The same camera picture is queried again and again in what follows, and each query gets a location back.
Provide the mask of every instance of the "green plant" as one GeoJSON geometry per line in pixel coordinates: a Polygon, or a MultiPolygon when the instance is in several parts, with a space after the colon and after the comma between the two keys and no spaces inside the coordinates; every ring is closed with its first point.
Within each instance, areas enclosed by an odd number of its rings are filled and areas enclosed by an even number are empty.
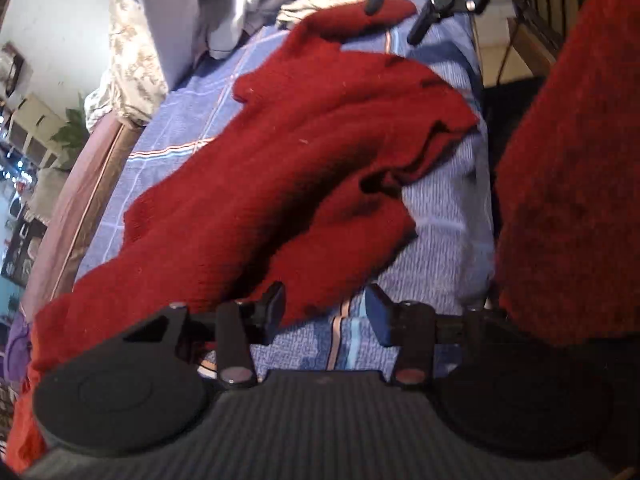
{"type": "Polygon", "coordinates": [[[70,152],[79,153],[89,139],[89,131],[86,129],[84,99],[80,95],[78,98],[79,107],[66,109],[66,124],[51,136],[51,140],[70,152]]]}

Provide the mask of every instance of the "white wall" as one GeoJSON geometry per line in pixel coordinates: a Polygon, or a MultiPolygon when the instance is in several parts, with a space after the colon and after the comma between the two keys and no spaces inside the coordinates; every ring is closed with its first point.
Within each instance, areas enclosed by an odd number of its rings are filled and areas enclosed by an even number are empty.
{"type": "Polygon", "coordinates": [[[0,44],[11,41],[28,64],[18,94],[33,92],[64,118],[65,108],[78,107],[78,92],[100,84],[108,27],[109,0],[10,0],[0,44]]]}

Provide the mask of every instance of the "red knit cloth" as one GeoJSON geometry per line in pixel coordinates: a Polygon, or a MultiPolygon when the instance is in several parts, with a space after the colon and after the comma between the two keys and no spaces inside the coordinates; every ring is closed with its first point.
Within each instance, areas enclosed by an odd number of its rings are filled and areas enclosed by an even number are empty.
{"type": "MultiPolygon", "coordinates": [[[[340,42],[411,16],[407,0],[316,12],[234,86],[241,113],[125,215],[120,253],[36,317],[41,374],[171,301],[192,311],[287,287],[285,322],[347,298],[414,233],[400,188],[424,176],[477,122],[429,68],[341,52],[340,42]]],[[[8,463],[44,451],[31,392],[18,402],[8,463]]]]}
{"type": "Polygon", "coordinates": [[[503,300],[554,344],[640,330],[640,0],[587,0],[497,171],[503,300]]]}

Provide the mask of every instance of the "purple object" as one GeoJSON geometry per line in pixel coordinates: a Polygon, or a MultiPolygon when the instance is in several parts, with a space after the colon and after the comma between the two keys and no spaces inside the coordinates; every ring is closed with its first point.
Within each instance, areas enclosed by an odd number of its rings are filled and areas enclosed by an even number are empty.
{"type": "Polygon", "coordinates": [[[21,382],[27,375],[27,366],[31,361],[30,332],[30,326],[18,311],[9,330],[9,339],[4,350],[3,368],[7,381],[21,382]]]}

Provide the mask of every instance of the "mattress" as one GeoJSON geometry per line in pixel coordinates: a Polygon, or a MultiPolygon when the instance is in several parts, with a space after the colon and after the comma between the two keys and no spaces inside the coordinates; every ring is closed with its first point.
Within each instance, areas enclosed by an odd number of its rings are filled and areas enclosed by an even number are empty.
{"type": "MultiPolygon", "coordinates": [[[[412,1],[421,8],[426,0],[412,1]]],[[[388,52],[428,65],[465,97],[478,115],[479,125],[463,139],[451,159],[403,189],[402,198],[415,219],[418,237],[374,280],[395,301],[422,301],[439,313],[461,314],[464,307],[484,301],[493,273],[487,139],[478,102],[479,63],[468,16],[435,25],[415,48],[406,43],[414,19],[357,38],[343,48],[388,52]]],[[[227,60],[203,60],[167,96],[126,161],[78,278],[118,253],[123,213],[130,204],[224,130],[241,109],[232,98],[234,82],[257,68],[282,44],[286,34],[273,26],[263,27],[227,60]]],[[[198,185],[196,176],[193,185],[198,185]]],[[[263,376],[269,368],[376,368],[389,375],[397,350],[377,343],[365,312],[364,297],[357,294],[326,316],[287,328],[269,347],[253,347],[258,373],[263,376]]],[[[445,374],[458,359],[455,346],[441,346],[436,352],[436,374],[445,374]]],[[[215,356],[210,354],[203,367],[214,369],[214,363],[215,356]]]]}

